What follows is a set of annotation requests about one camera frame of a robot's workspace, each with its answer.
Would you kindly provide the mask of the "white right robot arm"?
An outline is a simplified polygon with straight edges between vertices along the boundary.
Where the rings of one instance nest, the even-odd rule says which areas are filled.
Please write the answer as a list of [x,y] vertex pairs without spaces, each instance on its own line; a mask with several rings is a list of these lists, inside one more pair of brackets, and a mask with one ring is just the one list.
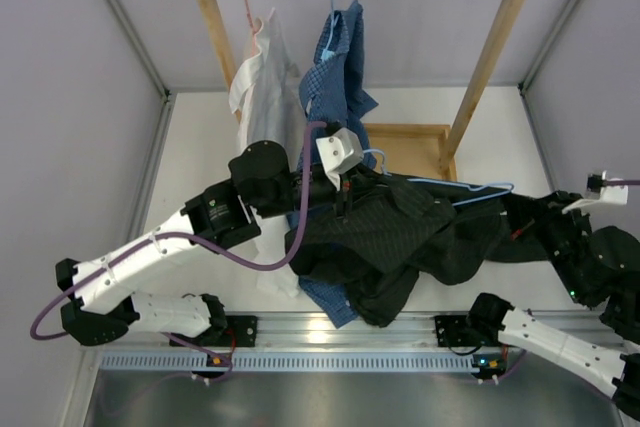
[[639,417],[639,242],[608,226],[593,230],[578,194],[505,201],[511,239],[544,249],[574,311],[542,318],[491,293],[468,311],[465,331],[478,343],[517,347],[586,381],[617,410]]

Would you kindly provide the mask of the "light blue wire hanger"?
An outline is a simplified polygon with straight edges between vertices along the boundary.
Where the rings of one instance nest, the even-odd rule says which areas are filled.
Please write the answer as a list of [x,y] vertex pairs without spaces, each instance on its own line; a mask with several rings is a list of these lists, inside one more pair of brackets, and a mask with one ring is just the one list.
[[454,207],[461,207],[478,202],[503,197],[512,194],[515,185],[510,182],[495,182],[484,185],[473,185],[459,181],[436,180],[426,177],[406,177],[408,182],[425,184],[438,187],[450,187],[456,190],[457,195],[462,199],[453,203]]

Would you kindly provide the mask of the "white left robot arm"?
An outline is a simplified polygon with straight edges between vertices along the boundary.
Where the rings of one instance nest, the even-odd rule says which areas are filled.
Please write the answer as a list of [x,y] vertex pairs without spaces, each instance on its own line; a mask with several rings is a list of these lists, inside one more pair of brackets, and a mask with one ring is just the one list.
[[[285,149],[262,140],[229,164],[230,177],[188,200],[168,220],[129,244],[92,261],[64,259],[55,266],[64,334],[84,346],[113,342],[129,332],[170,333],[213,346],[227,322],[211,294],[178,297],[144,292],[152,280],[184,267],[202,248],[252,270],[270,272],[290,264],[307,231],[314,207],[346,212],[360,168],[375,164],[357,141],[338,135],[304,147],[308,166],[289,160]],[[263,260],[244,260],[231,248],[269,232],[273,218],[298,217],[284,250]]]

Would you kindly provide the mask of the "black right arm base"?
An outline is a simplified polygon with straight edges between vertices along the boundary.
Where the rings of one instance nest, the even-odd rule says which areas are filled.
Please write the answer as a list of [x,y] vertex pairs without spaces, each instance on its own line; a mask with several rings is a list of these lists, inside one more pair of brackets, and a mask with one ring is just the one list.
[[439,347],[471,348],[501,345],[496,326],[471,321],[466,315],[438,315],[434,318],[434,322]]

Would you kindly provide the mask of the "dark pinstriped shirt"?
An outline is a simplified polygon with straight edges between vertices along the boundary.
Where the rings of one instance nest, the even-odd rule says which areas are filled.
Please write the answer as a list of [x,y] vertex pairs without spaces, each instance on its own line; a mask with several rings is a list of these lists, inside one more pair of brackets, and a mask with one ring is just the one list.
[[327,210],[308,218],[291,270],[342,281],[357,318],[386,327],[421,275],[456,286],[486,261],[506,263],[504,197],[454,207],[462,197],[453,188],[380,175],[375,192],[345,216]]

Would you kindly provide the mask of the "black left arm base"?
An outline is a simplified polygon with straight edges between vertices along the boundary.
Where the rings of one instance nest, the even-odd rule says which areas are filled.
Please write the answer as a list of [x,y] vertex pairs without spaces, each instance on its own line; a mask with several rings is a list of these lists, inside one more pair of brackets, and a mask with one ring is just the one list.
[[258,333],[258,317],[254,315],[227,315],[224,327],[214,326],[195,338],[182,334],[176,337],[200,347],[246,347],[255,346]]

